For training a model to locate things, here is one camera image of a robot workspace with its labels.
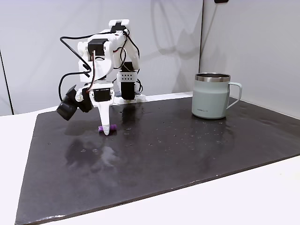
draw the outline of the white table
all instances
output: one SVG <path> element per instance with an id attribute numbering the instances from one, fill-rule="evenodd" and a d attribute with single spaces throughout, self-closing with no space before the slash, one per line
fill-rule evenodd
<path id="1" fill-rule="evenodd" d="M 191 92 L 149 96 L 184 98 Z M 0 117 L 0 224 L 12 225 L 39 113 Z M 300 157 L 49 225 L 300 224 Z"/>

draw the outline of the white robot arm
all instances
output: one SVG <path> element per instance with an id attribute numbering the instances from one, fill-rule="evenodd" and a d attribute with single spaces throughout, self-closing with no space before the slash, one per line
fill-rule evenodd
<path id="1" fill-rule="evenodd" d="M 91 110 L 91 105 L 98 107 L 105 135 L 110 131 L 109 106 L 115 97 L 113 82 L 107 81 L 106 76 L 113 69 L 119 70 L 116 80 L 121 96 L 126 101 L 133 101 L 139 96 L 137 86 L 141 87 L 140 82 L 136 85 L 140 69 L 139 50 L 132 41 L 129 20 L 111 20 L 109 28 L 89 36 L 86 42 L 78 43 L 80 72 L 73 74 L 80 74 L 81 82 L 86 84 L 78 91 L 75 91 L 75 87 L 71 88 L 57 109 L 64 119 L 69 120 L 77 106 L 83 112 Z"/>

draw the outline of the black camera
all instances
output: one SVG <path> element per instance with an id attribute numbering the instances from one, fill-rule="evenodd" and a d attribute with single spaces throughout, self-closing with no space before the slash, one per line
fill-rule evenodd
<path id="1" fill-rule="evenodd" d="M 65 120 L 71 119 L 78 107 L 84 113 L 89 112 L 93 108 L 89 94 L 86 92 L 87 88 L 84 88 L 82 90 L 83 101 L 77 102 L 75 99 L 77 93 L 75 87 L 76 85 L 70 88 L 70 90 L 66 93 L 66 96 L 56 109 L 56 112 L 58 112 L 58 114 L 61 115 Z"/>

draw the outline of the gray mug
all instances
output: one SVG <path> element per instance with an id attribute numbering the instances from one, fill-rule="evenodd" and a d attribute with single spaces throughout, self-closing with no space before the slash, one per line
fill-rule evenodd
<path id="1" fill-rule="evenodd" d="M 240 88 L 239 99 L 228 106 L 230 85 Z M 201 73 L 195 75 L 192 113 L 205 119 L 220 119 L 226 110 L 236 104 L 242 95 L 242 85 L 230 82 L 230 75 Z"/>

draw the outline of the black mat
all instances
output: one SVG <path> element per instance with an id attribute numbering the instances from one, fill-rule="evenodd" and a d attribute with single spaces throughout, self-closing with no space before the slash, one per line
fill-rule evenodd
<path id="1" fill-rule="evenodd" d="M 191 98 L 118 105 L 113 135 L 97 109 L 38 115 L 16 224 L 78 216 L 300 154 L 300 120 L 245 102 L 226 119 L 191 113 Z"/>

